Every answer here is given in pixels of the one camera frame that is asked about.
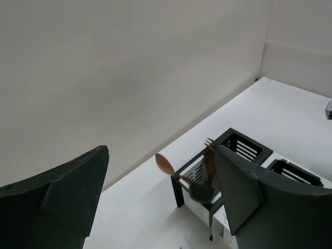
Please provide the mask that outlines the dark wooden fork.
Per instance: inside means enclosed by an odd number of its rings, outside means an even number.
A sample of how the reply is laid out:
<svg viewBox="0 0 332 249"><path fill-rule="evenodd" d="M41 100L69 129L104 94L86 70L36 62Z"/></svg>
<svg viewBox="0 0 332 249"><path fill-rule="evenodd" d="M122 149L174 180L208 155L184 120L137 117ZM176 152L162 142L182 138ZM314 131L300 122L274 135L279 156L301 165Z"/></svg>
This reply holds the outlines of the dark wooden fork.
<svg viewBox="0 0 332 249"><path fill-rule="evenodd" d="M215 150L217 148L217 146L219 146L219 144L215 140L213 140L209 137L205 140L204 144L207 148L209 148L211 150Z"/></svg>

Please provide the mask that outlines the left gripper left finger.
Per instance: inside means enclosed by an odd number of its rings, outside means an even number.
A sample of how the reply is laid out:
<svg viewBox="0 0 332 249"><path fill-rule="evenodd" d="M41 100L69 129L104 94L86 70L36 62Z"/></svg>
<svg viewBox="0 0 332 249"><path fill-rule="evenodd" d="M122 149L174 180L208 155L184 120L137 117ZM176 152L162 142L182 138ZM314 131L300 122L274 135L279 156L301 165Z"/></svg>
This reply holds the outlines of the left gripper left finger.
<svg viewBox="0 0 332 249"><path fill-rule="evenodd" d="M1 248L83 248L109 162L107 146L1 187Z"/></svg>

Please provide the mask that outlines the black spoon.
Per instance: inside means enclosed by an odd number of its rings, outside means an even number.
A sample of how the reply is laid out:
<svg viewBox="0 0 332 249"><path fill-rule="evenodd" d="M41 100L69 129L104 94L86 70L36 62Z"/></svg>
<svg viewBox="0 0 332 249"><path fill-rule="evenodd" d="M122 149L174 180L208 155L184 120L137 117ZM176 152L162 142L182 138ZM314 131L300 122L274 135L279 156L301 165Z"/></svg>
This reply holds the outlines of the black spoon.
<svg viewBox="0 0 332 249"><path fill-rule="evenodd" d="M207 181L202 184L190 183L188 188L189 196L201 204L210 203L215 196L216 189L210 186Z"/></svg>

